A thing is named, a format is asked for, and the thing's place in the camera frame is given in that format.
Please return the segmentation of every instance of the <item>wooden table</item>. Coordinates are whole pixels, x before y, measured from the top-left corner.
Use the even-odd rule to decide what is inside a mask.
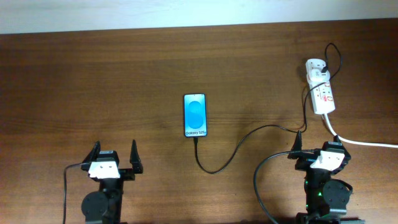
[[[250,130],[301,127],[304,63],[334,42],[344,56],[332,81],[335,131],[398,144],[397,27],[398,19],[385,19],[0,35],[0,223],[60,223],[63,169],[97,140],[127,168],[132,139],[144,174],[125,183],[123,221],[265,221],[254,169],[290,150],[295,134],[258,131],[227,169],[208,175],[183,135],[182,96],[206,93],[209,135],[199,156],[217,169]],[[330,63],[334,71],[333,49]],[[304,149],[332,139],[310,102]],[[354,187],[347,216],[396,222],[398,150],[345,146],[353,159],[335,178]],[[259,174],[276,217],[305,211],[305,173],[294,164],[283,156]],[[84,222],[81,201],[97,189],[86,172],[69,171],[67,223]]]

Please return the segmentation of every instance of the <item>charging cable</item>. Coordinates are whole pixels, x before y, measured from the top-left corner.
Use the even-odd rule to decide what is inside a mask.
[[[338,138],[344,142],[347,143],[351,143],[351,144],[358,144],[358,145],[362,145],[362,146],[379,146],[379,147],[393,147],[393,148],[398,148],[398,145],[393,145],[393,144],[383,144],[383,143],[370,143],[370,142],[358,142],[358,141],[351,141],[348,139],[345,139],[341,136],[339,136],[338,134],[336,134],[335,130],[333,130],[333,128],[331,127],[330,121],[329,121],[329,117],[327,114],[323,115],[323,120],[326,122],[326,125],[329,128],[329,131],[332,133],[332,135],[334,136],[338,136]]]

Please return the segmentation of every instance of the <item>power strip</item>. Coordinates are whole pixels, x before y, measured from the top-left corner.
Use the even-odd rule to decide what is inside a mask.
[[[307,69],[307,81],[310,85],[310,89],[324,83],[311,91],[312,105],[315,114],[327,114],[334,111],[335,101],[331,93],[330,86],[330,72],[326,71],[322,73],[322,69],[326,63],[321,59],[309,59],[305,63]]]

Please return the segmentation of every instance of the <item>blue phone screen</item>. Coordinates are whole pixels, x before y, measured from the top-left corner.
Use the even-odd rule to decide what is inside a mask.
[[[204,94],[184,96],[185,136],[197,137],[207,135],[206,100]]]

